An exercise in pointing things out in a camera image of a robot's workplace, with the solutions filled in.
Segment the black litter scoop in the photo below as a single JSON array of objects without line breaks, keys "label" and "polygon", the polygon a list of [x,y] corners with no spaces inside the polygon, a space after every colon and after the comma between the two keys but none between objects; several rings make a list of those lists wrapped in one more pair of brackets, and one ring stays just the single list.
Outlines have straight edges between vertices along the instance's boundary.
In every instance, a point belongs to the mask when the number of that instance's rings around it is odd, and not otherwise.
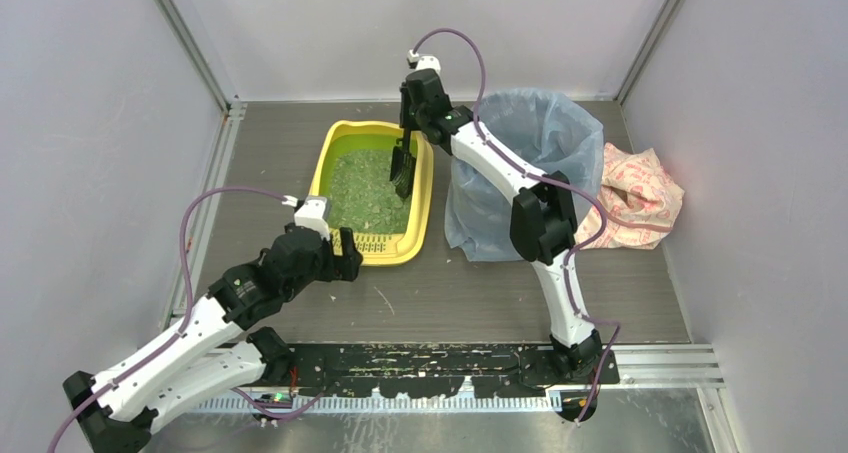
[{"label": "black litter scoop", "polygon": [[416,158],[412,154],[411,143],[414,126],[409,108],[402,102],[399,127],[403,129],[403,134],[393,147],[389,174],[389,181],[402,200],[409,198],[413,189]]}]

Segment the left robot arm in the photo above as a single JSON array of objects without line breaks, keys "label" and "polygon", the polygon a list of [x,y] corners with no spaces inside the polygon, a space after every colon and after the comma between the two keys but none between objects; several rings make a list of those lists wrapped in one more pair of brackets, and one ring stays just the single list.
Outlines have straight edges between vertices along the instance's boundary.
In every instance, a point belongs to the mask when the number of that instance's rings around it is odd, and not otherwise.
[{"label": "left robot arm", "polygon": [[75,419],[95,452],[139,452],[193,406],[256,381],[290,379],[289,346],[261,320],[314,281],[354,281],[362,265],[354,233],[337,240],[289,224],[271,247],[229,268],[187,313],[131,357],[63,383]]}]

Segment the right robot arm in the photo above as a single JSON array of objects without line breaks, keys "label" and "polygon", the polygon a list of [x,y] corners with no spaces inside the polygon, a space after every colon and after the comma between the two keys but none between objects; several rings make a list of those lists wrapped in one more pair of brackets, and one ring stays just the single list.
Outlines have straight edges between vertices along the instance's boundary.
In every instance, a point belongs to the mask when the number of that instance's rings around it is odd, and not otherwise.
[{"label": "right robot arm", "polygon": [[578,220],[567,177],[546,174],[497,139],[465,106],[454,106],[433,68],[409,73],[400,86],[400,127],[390,179],[399,196],[414,177],[408,153],[412,133],[470,165],[510,201],[509,239],[539,279],[550,315],[549,355],[560,380],[582,379],[598,364],[604,346],[576,272]]}]

